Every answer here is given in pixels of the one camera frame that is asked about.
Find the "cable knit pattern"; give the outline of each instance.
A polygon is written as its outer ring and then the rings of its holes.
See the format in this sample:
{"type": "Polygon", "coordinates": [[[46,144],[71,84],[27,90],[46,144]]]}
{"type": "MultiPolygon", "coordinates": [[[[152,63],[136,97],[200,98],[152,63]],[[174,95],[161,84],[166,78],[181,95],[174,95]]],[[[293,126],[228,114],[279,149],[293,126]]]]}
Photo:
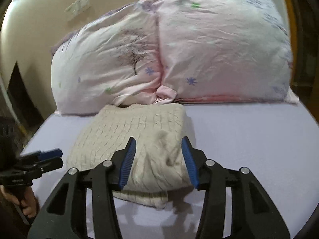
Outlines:
{"type": "Polygon", "coordinates": [[[181,153],[184,118],[180,104],[106,105],[77,138],[67,165],[81,171],[94,168],[134,137],[137,149],[128,183],[114,196],[162,208],[168,190],[190,185],[181,153]]]}

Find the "tree branch print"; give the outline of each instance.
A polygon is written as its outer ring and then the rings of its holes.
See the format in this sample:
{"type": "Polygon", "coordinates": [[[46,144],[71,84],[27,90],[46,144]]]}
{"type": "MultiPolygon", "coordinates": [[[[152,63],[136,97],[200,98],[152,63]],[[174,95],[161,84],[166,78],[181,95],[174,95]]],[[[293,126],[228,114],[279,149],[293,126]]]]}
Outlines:
{"type": "Polygon", "coordinates": [[[134,74],[136,64],[145,59],[148,53],[148,40],[141,29],[128,29],[120,32],[120,46],[118,59],[122,65],[132,65],[134,74]]]}

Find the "pillow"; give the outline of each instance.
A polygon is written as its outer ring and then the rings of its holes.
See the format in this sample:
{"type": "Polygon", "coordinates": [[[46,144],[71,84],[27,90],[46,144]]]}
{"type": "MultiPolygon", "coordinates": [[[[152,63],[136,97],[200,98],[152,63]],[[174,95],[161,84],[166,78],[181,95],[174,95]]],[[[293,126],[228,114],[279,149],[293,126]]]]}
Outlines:
{"type": "Polygon", "coordinates": [[[271,0],[151,1],[158,15],[164,67],[161,90],[173,90],[172,99],[285,99],[290,39],[271,0]]]}
{"type": "Polygon", "coordinates": [[[106,104],[152,104],[160,86],[158,36],[150,1],[112,11],[55,49],[51,85],[61,114],[94,114],[106,104]]]}

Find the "metal screw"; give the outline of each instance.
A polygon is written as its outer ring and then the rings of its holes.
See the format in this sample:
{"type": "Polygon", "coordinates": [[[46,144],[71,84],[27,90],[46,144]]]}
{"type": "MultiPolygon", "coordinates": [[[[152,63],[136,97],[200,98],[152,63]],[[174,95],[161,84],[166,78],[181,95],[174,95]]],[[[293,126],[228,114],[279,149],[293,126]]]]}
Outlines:
{"type": "Polygon", "coordinates": [[[208,160],[206,160],[205,164],[207,166],[213,166],[215,164],[215,162],[213,160],[211,160],[211,159],[208,159],[208,160]]]}
{"type": "Polygon", "coordinates": [[[242,167],[240,171],[242,174],[248,174],[250,172],[250,170],[247,167],[242,167]]]}
{"type": "Polygon", "coordinates": [[[103,166],[104,166],[104,167],[110,167],[112,164],[113,164],[113,163],[112,163],[111,160],[106,160],[106,161],[103,162],[103,166]]]}
{"type": "Polygon", "coordinates": [[[76,168],[70,168],[68,170],[68,173],[71,174],[71,175],[76,174],[77,172],[78,172],[78,170],[76,168]]]}

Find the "beige wall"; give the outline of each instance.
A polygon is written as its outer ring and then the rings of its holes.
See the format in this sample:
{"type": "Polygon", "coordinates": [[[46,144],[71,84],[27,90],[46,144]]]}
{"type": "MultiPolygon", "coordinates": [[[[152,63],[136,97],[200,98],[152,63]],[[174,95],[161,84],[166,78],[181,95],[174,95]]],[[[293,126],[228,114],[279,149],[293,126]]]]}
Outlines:
{"type": "Polygon", "coordinates": [[[7,87],[18,61],[28,93],[44,118],[55,109],[50,48],[68,32],[135,0],[90,0],[91,7],[68,21],[64,10],[76,0],[13,0],[0,33],[0,73],[7,87]]]}

